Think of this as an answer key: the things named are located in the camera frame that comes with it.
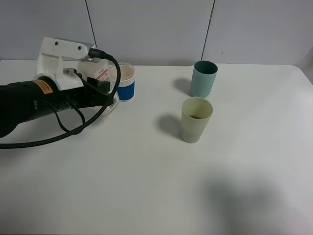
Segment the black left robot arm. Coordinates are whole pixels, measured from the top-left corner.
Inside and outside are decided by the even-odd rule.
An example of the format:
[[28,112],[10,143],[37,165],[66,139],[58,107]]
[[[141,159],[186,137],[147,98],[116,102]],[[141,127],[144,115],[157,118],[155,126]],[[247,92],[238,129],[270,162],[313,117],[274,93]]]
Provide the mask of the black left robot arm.
[[10,134],[20,123],[72,108],[113,104],[110,84],[88,78],[79,88],[61,91],[52,79],[10,83],[0,87],[0,136]]

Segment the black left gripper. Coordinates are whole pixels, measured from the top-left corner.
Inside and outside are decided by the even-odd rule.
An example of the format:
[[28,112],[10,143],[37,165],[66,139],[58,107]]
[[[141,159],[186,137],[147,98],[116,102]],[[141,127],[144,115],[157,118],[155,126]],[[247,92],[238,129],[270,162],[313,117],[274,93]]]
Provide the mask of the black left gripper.
[[83,100],[83,95],[88,94],[95,106],[113,105],[113,96],[110,93],[111,83],[99,81],[87,77],[83,79],[84,86],[69,90],[59,90],[54,81],[43,76],[31,82],[31,101],[34,106],[35,115],[50,115],[52,113],[69,109],[71,106],[79,106],[79,101]]

